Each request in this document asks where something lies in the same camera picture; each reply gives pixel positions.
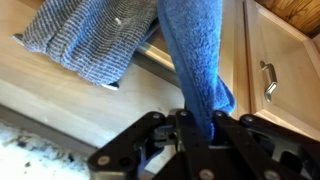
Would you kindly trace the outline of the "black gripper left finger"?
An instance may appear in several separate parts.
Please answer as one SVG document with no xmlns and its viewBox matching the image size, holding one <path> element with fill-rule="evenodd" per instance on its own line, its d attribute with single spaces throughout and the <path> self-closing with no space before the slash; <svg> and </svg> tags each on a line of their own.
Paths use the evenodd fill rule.
<svg viewBox="0 0 320 180">
<path fill-rule="evenodd" d="M 99 148 L 87 160 L 90 180 L 138 180 L 146 166 L 166 146 L 178 148 L 177 118 L 186 111 L 165 116 L 151 111 Z"/>
</svg>

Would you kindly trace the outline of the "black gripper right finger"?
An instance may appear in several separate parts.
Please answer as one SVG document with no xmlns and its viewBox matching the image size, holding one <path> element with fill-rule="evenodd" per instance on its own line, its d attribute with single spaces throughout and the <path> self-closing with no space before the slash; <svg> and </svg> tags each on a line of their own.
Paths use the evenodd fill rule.
<svg viewBox="0 0 320 180">
<path fill-rule="evenodd" d="M 320 142 L 258 116 L 214 111 L 214 143 L 238 153 L 260 180 L 320 180 Z"/>
</svg>

